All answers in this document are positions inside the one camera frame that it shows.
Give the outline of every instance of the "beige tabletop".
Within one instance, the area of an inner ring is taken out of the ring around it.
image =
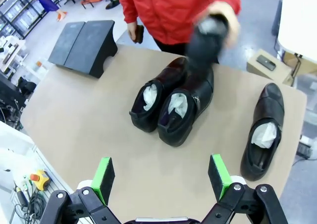
[[[215,204],[207,174],[210,154],[220,153],[230,174],[240,174],[255,105],[272,82],[216,65],[210,106],[185,143],[173,148],[156,131],[135,128],[128,112],[141,86],[177,57],[118,45],[100,79],[53,67],[23,112],[26,131],[73,189],[93,178],[101,157],[112,157],[116,177],[109,206],[121,222],[179,216],[201,221]],[[278,85],[285,103],[282,140],[267,174],[248,184],[268,183],[280,196],[301,134],[306,96]],[[237,216],[232,223],[248,223],[245,215]]]

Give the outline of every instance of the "shoe buckle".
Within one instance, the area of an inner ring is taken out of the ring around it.
[[[198,97],[196,97],[196,96],[194,96],[193,99],[196,101],[197,110],[199,111],[200,110],[200,99]]]

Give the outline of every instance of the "black pants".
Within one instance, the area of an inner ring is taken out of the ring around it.
[[[155,38],[153,38],[153,39],[162,52],[169,52],[169,53],[185,56],[187,43],[167,45],[167,44],[160,42],[159,40],[157,40]]]

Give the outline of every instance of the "person's right hand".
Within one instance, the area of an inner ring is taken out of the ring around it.
[[[136,35],[135,31],[137,30],[137,22],[128,23],[128,34],[132,41],[135,41]]]

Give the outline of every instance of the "person in blue skirt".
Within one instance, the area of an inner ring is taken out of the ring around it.
[[[40,4],[43,6],[45,11],[50,12],[54,11],[58,13],[57,20],[61,21],[65,18],[66,13],[58,8],[58,6],[52,0],[38,0]]]

